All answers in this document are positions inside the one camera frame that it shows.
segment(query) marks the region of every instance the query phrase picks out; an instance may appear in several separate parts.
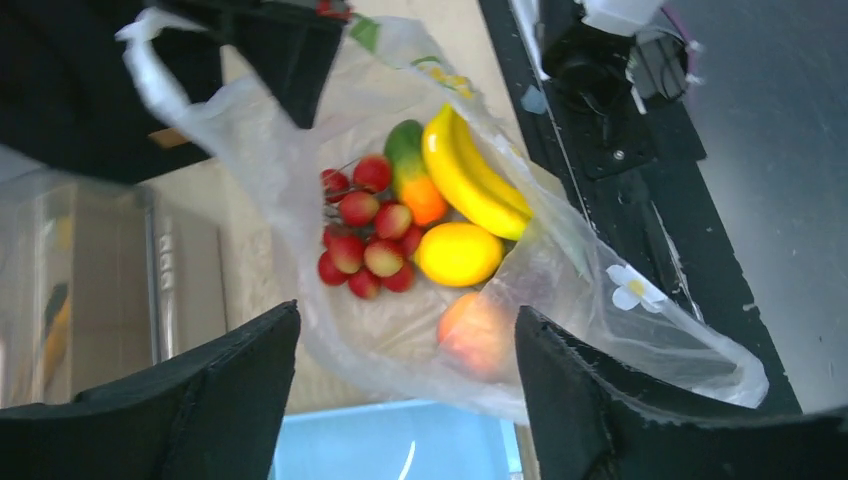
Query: blue tray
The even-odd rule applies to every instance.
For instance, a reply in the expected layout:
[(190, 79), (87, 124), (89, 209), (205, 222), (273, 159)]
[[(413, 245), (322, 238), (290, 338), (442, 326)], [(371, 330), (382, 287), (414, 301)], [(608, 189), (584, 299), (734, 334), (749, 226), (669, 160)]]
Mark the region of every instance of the blue tray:
[(289, 415), (274, 480), (508, 480), (521, 472), (511, 423), (411, 400)]

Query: banana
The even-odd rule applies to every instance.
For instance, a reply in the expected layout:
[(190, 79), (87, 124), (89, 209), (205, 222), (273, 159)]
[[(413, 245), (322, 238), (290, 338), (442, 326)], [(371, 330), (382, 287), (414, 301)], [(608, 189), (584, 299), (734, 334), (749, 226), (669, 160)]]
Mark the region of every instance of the banana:
[(422, 153), (436, 188), (469, 221), (507, 240), (518, 240), (530, 217), (493, 195), (475, 179), (463, 161), (453, 136), (459, 118), (450, 105), (424, 128)]
[(530, 210), (530, 206), (527, 205), (524, 195), (489, 167), (486, 159), (483, 158), (477, 146), (474, 145), (468, 123), (458, 113), (453, 111), (453, 109), (451, 109), (451, 112), (453, 114), (451, 121), (454, 125), (453, 135), (455, 145), (471, 178), (480, 182), (492, 195), (532, 218), (533, 210)]

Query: yellow lemon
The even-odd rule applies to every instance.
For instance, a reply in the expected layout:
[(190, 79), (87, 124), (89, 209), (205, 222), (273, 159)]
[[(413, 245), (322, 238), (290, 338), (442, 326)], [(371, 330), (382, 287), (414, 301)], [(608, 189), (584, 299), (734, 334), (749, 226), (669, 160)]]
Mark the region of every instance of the yellow lemon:
[(450, 222), (424, 234), (415, 263), (435, 283), (470, 287), (492, 276), (503, 256), (498, 237), (473, 223)]

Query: plastic bag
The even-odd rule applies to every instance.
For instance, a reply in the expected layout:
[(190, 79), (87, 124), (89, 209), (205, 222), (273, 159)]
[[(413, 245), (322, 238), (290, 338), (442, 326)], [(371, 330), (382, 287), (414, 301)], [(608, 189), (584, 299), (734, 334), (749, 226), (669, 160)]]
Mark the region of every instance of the plastic bag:
[[(519, 306), (531, 305), (666, 382), (747, 407), (764, 398), (768, 381), (760, 361), (691, 318), (601, 243), (563, 197), (545, 189), (487, 113), (480, 93), (445, 62), (420, 22), (356, 16), (309, 131), (296, 129), (252, 75), (206, 103), (189, 105), (151, 47), (165, 27), (198, 29), (150, 9), (118, 33), (128, 42), (126, 63), (145, 103), (217, 156), (252, 196), (273, 228), (280, 281), (299, 292), (303, 342), (343, 378), (385, 397), (429, 398), (527, 423), (511, 331)], [(485, 379), (459, 368), (456, 355), (436, 341), (440, 315), (467, 290), (439, 287), (419, 275), (410, 292), (366, 302), (347, 289), (325, 287), (315, 268), (322, 249), (321, 170), (382, 151), (394, 125), (409, 118), (426, 124), (445, 102), (468, 121), (488, 161), (535, 212), (469, 307), (500, 322), (470, 332), (491, 349), (482, 361), (496, 360)], [(455, 328), (442, 347), (473, 349), (459, 341), (467, 333)]]

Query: white robot part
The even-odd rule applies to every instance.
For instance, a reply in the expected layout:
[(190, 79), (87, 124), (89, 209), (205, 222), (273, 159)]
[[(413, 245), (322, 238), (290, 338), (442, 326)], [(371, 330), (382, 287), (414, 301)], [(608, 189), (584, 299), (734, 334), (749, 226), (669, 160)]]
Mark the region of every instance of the white robot part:
[(651, 23), (665, 0), (579, 0), (583, 23), (607, 33), (632, 37)]

